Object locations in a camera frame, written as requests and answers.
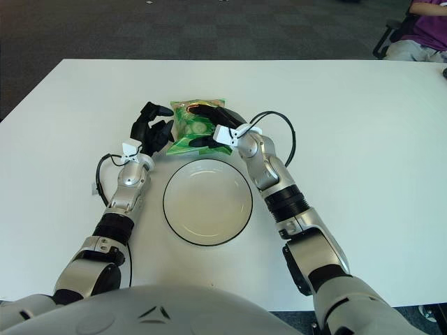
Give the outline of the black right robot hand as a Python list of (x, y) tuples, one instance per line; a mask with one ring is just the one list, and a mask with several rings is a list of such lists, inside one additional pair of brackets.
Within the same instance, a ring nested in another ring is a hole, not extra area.
[[(194, 115), (208, 118), (215, 127), (222, 125), (228, 128), (236, 129), (242, 124), (246, 123), (246, 121), (238, 113), (222, 106), (212, 107), (209, 105), (197, 104), (188, 107), (188, 111)], [(213, 134), (214, 133), (191, 140), (189, 142), (189, 146), (209, 147), (210, 149), (223, 147), (223, 144), (220, 144), (213, 139)]]

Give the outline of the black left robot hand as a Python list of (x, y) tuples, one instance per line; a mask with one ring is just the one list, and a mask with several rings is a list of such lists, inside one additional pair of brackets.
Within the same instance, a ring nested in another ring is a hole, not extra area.
[(172, 134), (173, 119), (168, 122), (160, 120), (152, 126), (149, 125), (149, 122), (157, 117), (172, 117), (173, 115), (174, 112), (171, 109), (151, 102), (147, 102), (141, 109), (140, 116), (132, 125), (130, 138), (141, 142), (142, 154), (152, 157), (169, 142), (175, 141)]

